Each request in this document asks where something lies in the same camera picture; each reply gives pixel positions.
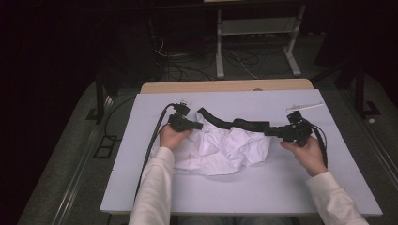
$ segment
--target person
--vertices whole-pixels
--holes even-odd
[[[160,148],[156,156],[148,162],[144,169],[141,187],[131,211],[129,224],[169,224],[175,162],[172,151],[191,133],[192,130],[175,132],[170,125],[162,128]],[[310,137],[303,147],[298,147],[295,143],[290,142],[281,142],[281,146],[291,151],[299,164],[312,177],[307,181],[307,186],[312,193],[314,204],[326,225],[368,224],[358,212],[353,200],[338,185],[331,172],[328,171],[323,162],[322,153],[316,138]],[[232,224],[230,223],[232,220],[228,217],[213,217],[213,219],[213,222],[216,221],[218,224]],[[284,221],[285,219],[286,217],[281,217],[279,221],[271,224],[288,224],[288,222]],[[237,221],[238,224],[240,221],[242,222],[241,224],[244,224],[245,220],[247,220],[246,224],[253,224],[253,218],[248,217],[239,217]],[[263,221],[265,223],[256,224],[267,224],[267,217],[263,217]]]

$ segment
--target dark background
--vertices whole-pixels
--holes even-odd
[[[195,46],[193,51],[200,51],[203,36],[214,35],[214,10],[168,16],[167,12],[119,16],[89,12],[152,4],[157,2],[1,1],[2,224],[17,223],[77,101],[99,71],[105,74],[110,93],[120,85],[155,82],[161,68],[151,50],[151,35],[177,39],[175,48]],[[246,15],[244,11],[231,9],[226,15],[267,14],[261,9]],[[300,31],[328,33],[318,65],[333,67],[354,55],[398,105],[397,15],[396,3],[388,0],[318,1],[307,6]]]

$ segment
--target black cable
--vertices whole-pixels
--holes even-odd
[[[141,178],[143,177],[144,168],[145,168],[147,162],[149,161],[149,155],[150,155],[153,143],[155,142],[156,137],[158,136],[159,127],[161,126],[161,121],[163,121],[163,118],[164,118],[164,115],[166,115],[167,109],[170,106],[174,106],[174,105],[175,104],[168,104],[164,108],[164,110],[161,112],[161,116],[159,117],[158,123],[155,126],[155,130],[153,131],[152,138],[151,138],[151,140],[149,142],[149,146],[146,149],[146,154],[145,154],[145,159],[144,159],[144,163],[143,163],[143,168],[141,169],[140,178],[138,179],[138,185],[137,185],[137,189],[135,190],[134,200],[135,200],[135,198],[137,198],[138,190],[140,189],[140,186],[141,186]]]
[[[114,110],[111,111],[111,113],[109,114],[108,118],[106,118],[105,126],[104,126],[104,128],[103,128],[103,133],[104,133],[104,135],[105,135],[106,138],[110,139],[111,141],[115,141],[115,142],[121,142],[121,141],[122,141],[122,139],[113,139],[113,138],[110,137],[110,135],[108,135],[108,131],[107,131],[107,129],[108,129],[108,123],[109,123],[109,120],[110,120],[111,116],[112,116],[121,106],[123,106],[124,104],[126,104],[127,102],[129,102],[129,101],[131,101],[131,100],[133,100],[133,99],[135,99],[135,97],[130,97],[129,99],[127,99],[127,100],[123,101],[122,103],[120,103]]]

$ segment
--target forearm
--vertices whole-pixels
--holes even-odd
[[[331,172],[323,172],[307,181],[316,208],[326,225],[368,224],[358,212],[354,201],[334,179]]]
[[[146,165],[129,224],[169,224],[175,159],[161,147]]]

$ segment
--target dark floor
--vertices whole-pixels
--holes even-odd
[[[311,79],[326,67],[314,65],[323,36],[298,38],[294,50],[302,77]],[[286,37],[237,37],[225,40],[226,80],[294,79],[282,53]],[[163,60],[161,82],[214,80],[214,46],[208,45],[201,55],[173,52]],[[231,54],[236,54],[241,61]],[[344,140],[365,180],[383,211],[382,217],[367,218],[371,224],[394,224],[398,220],[398,187],[394,175],[398,162],[398,110],[383,87],[372,77],[365,79],[365,100],[372,101],[380,115],[361,118],[354,109],[353,88],[341,90],[334,82],[340,72],[314,84],[320,89]],[[119,142],[108,159],[93,158],[104,131],[122,137],[130,115],[133,97],[139,89],[120,89],[105,108],[100,124],[86,120],[96,107],[95,85],[91,84],[78,102],[52,158],[26,206],[19,224],[123,224],[128,216],[100,212],[103,191],[117,154]],[[302,225],[321,224],[319,217],[300,217]]]

